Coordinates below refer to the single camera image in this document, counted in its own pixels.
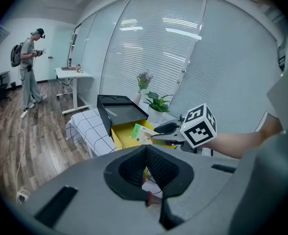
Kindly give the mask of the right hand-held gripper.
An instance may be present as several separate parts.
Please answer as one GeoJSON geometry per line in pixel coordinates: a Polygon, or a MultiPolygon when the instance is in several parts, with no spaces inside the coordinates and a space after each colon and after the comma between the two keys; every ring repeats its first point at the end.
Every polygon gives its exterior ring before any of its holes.
{"type": "Polygon", "coordinates": [[[175,146],[185,152],[196,149],[217,137],[217,123],[207,104],[188,110],[186,116],[168,121],[154,129],[154,143],[175,146]]]}

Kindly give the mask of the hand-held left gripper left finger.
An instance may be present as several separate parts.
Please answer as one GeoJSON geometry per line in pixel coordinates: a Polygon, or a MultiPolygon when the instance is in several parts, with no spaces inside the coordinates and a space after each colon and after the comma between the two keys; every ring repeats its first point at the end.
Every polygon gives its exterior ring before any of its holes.
{"type": "Polygon", "coordinates": [[[142,189],[145,168],[146,146],[141,145],[110,162],[104,170],[104,179],[122,199],[148,200],[148,192],[142,189]]]}

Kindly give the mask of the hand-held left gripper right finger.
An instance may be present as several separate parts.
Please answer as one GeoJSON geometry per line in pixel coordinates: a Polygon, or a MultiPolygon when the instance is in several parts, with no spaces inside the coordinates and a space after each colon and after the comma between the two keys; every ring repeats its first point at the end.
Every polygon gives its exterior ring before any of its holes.
{"type": "Polygon", "coordinates": [[[161,146],[146,146],[146,166],[162,191],[159,222],[170,230],[184,221],[172,213],[168,199],[179,197],[187,190],[194,179],[194,170],[187,162],[161,149],[161,146]]]}

